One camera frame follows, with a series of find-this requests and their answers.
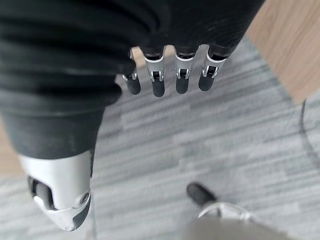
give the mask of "gray carpet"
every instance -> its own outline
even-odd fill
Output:
[[[202,49],[184,95],[175,92],[173,57],[166,61],[162,98],[153,96],[146,69],[138,72],[138,96],[119,77],[123,95],[107,108],[97,142],[94,211],[82,229],[88,236],[56,229],[21,178],[0,181],[0,238],[179,239],[199,212],[185,193],[197,180],[222,201],[318,240],[320,94],[307,100],[302,114],[247,39],[212,90],[202,92],[203,57]]]

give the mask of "robotic leg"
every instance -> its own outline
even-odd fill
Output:
[[[217,198],[199,183],[187,194],[202,210],[184,233],[184,240],[298,240],[262,223],[247,210]]]

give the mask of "silver metal joint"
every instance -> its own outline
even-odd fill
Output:
[[[203,67],[202,67],[202,75],[203,77],[210,76],[214,79],[218,73],[218,71],[222,68],[222,66],[226,62],[226,58],[222,60],[214,60],[209,56],[209,51],[206,53]]]
[[[131,48],[130,48],[130,59],[132,59],[133,61],[135,60],[134,54]],[[131,74],[122,74],[122,77],[125,81],[128,81],[128,78],[132,78],[132,80],[136,80],[137,76],[138,76],[137,68],[135,68]]]
[[[175,54],[175,73],[178,79],[182,77],[182,70],[185,70],[185,79],[190,77],[195,57],[190,58],[181,58],[177,54]]]
[[[91,158],[91,151],[59,159],[19,156],[34,202],[62,230],[77,229],[87,217]]]
[[[151,81],[155,82],[156,80],[159,80],[162,82],[165,76],[165,50],[163,50],[163,54],[160,59],[151,60],[146,57],[144,57],[144,59]]]

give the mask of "silver leg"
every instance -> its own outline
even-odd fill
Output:
[[[225,57],[210,57],[209,52],[210,49],[208,49],[205,55],[202,66],[202,73],[199,79],[199,88],[202,91],[208,91],[212,87],[215,77],[227,60],[227,58]]]
[[[195,55],[195,52],[186,54],[178,52],[178,50],[175,51],[175,89],[179,94],[184,94],[188,90],[189,77],[193,69]]]
[[[226,202],[198,183],[191,183],[188,195],[202,210],[187,227],[183,240],[298,240],[287,232],[267,226],[247,210]]]
[[[162,52],[155,52],[154,56],[144,54],[144,59],[148,73],[152,82],[152,91],[156,97],[165,94],[165,47]]]
[[[130,58],[132,60],[135,60],[131,49],[130,49]],[[125,80],[125,84],[130,93],[132,93],[133,95],[137,95],[140,93],[141,85],[140,85],[140,81],[137,74],[137,68],[135,68],[131,74],[123,74],[122,77]]]

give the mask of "black fingertip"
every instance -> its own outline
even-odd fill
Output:
[[[179,94],[185,94],[188,90],[189,78],[185,79],[184,77],[176,78],[175,89]]]
[[[202,91],[208,91],[212,87],[212,84],[214,83],[214,78],[211,78],[209,76],[204,77],[202,74],[199,79],[199,88]]]
[[[200,207],[217,201],[216,196],[198,182],[189,183],[186,193]]]
[[[155,80],[152,82],[152,91],[153,94],[160,98],[165,94],[165,82],[164,81],[159,81]]]
[[[128,77],[128,80],[125,81],[126,86],[128,87],[128,90],[131,94],[137,95],[141,91],[141,85],[139,82],[139,78],[136,77],[135,80],[132,79],[132,77]]]

